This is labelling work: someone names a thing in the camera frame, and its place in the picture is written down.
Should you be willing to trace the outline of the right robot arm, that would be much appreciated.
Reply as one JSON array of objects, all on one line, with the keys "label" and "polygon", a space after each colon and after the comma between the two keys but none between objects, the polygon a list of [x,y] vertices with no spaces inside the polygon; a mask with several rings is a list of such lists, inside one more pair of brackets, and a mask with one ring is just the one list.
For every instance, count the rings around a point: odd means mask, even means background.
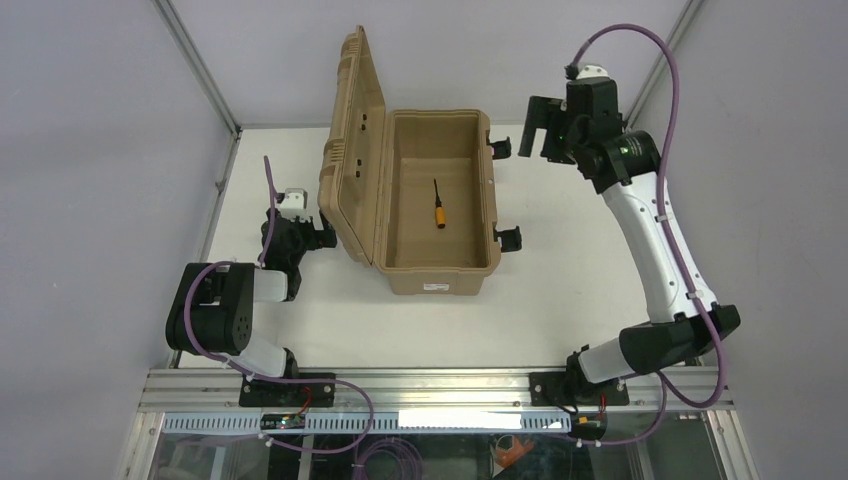
[{"label": "right robot arm", "polygon": [[560,397],[589,399],[613,381],[647,375],[717,351],[741,324],[736,306],[721,304],[694,264],[673,216],[652,136],[626,129],[618,88],[608,77],[573,80],[563,99],[528,100],[519,155],[541,155],[577,167],[615,217],[636,265],[647,321],[566,360]]}]

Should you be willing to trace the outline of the orange black screwdriver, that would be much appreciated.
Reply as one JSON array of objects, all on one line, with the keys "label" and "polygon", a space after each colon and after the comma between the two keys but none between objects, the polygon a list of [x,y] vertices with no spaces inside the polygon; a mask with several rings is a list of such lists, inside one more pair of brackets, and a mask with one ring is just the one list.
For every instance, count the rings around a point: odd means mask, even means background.
[{"label": "orange black screwdriver", "polygon": [[434,194],[435,194],[435,221],[438,229],[446,228],[446,213],[443,207],[443,203],[441,200],[441,196],[439,193],[438,182],[436,179],[433,179],[434,185]]}]

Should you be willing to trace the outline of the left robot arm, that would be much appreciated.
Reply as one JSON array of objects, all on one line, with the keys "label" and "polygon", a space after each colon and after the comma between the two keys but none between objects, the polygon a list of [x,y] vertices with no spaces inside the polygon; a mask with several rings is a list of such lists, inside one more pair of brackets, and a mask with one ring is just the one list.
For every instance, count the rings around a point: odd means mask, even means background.
[{"label": "left robot arm", "polygon": [[337,246],[335,230],[324,215],[319,218],[321,227],[316,228],[313,217],[269,213],[261,234],[270,243],[260,253],[260,266],[187,264],[165,324],[168,346],[219,361],[249,378],[299,378],[294,353],[255,331],[254,305],[293,301],[305,255]]}]

